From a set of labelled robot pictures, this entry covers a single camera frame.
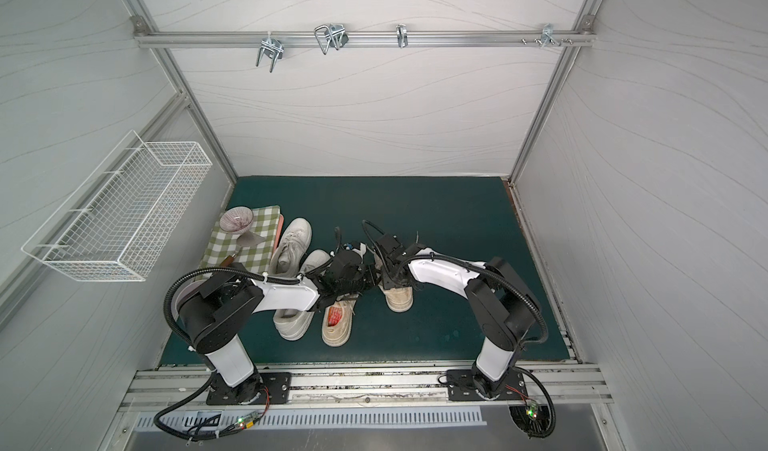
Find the mounting plate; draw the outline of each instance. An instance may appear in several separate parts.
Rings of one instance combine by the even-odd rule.
[[[448,369],[446,371],[446,381],[448,384],[448,401],[487,401],[475,391],[475,384],[472,382],[471,369]],[[528,395],[525,389],[525,381],[521,373],[511,371],[504,378],[502,383],[502,392],[495,401],[522,401],[520,395],[515,391],[510,391],[505,385],[513,387]]]
[[[214,382],[211,384],[211,391],[208,392],[208,398],[205,403],[208,406],[226,406],[230,404],[264,404],[266,403],[266,394],[259,393],[255,399],[248,401],[247,403],[240,402],[238,395],[245,392],[251,387],[259,386],[259,376],[261,382],[266,385],[266,388],[270,394],[270,404],[285,404],[288,401],[288,392],[290,391],[290,373],[260,373],[254,376],[254,379],[246,379],[241,384],[238,384],[234,389],[228,387],[224,379],[220,374],[216,374]]]

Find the black motor joint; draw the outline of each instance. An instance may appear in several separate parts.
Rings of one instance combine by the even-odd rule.
[[[382,253],[381,279],[384,289],[393,287],[412,286],[413,279],[408,272],[408,266],[402,264],[411,256],[415,256],[419,251],[426,249],[426,246],[419,243],[413,243],[407,248],[398,241],[397,236],[381,235],[376,240],[376,249]]]
[[[307,273],[320,294],[310,311],[322,311],[340,300],[356,299],[359,293],[379,282],[372,258],[365,251],[358,241],[339,245],[322,272]]]

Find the green checkered cloth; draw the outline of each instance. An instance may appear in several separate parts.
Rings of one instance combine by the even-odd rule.
[[[264,273],[270,264],[279,223],[280,206],[254,209],[254,223],[250,226],[250,230],[255,235],[265,237],[266,241],[254,247],[244,247],[240,254],[235,257],[235,262],[243,264],[252,273]],[[200,267],[213,267],[221,264],[221,261],[224,261],[227,256],[237,250],[236,241],[237,237],[222,231],[219,220],[216,220]]]

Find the metal hook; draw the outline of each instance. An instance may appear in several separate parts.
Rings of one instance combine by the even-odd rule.
[[[320,36],[318,33],[325,29],[325,32],[322,34],[322,40],[320,40]],[[315,28],[315,39],[317,40],[317,43],[320,45],[320,50],[323,54],[328,54],[328,48],[331,46],[330,39],[327,38],[327,36],[331,35],[331,29],[328,27],[328,24],[321,24]]]
[[[396,29],[397,29],[397,47],[407,48],[408,47],[408,29],[406,29],[406,25],[398,24]]]
[[[270,63],[270,72],[273,72],[275,69],[275,63],[278,59],[283,58],[284,51],[285,50],[283,49],[283,45],[280,41],[274,38],[263,39],[261,41],[261,46],[259,47],[259,54],[256,56],[256,67],[259,67],[261,57],[265,55],[267,58],[272,60]]]
[[[555,41],[552,38],[553,31],[554,28],[552,27],[552,24],[547,24],[544,26],[544,29],[542,30],[542,38],[537,39],[537,42],[541,47],[544,47],[547,44],[554,44],[555,46],[559,46],[561,44],[561,42]]]
[[[339,51],[344,47],[344,44],[349,42],[350,37],[346,35],[344,24],[322,24],[315,28],[315,39],[320,45],[322,53],[328,54],[331,44],[336,51]]]

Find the beige sneaker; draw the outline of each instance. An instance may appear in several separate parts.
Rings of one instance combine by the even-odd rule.
[[[328,346],[338,347],[350,339],[353,308],[357,301],[337,301],[326,308],[322,317],[322,340]]]
[[[379,259],[379,256],[374,253],[373,259],[376,261],[376,269],[381,270],[382,261]],[[393,287],[392,289],[386,290],[384,289],[384,286],[379,283],[379,289],[384,293],[386,305],[389,306],[389,309],[392,311],[395,311],[396,313],[404,313],[413,306],[412,287]]]

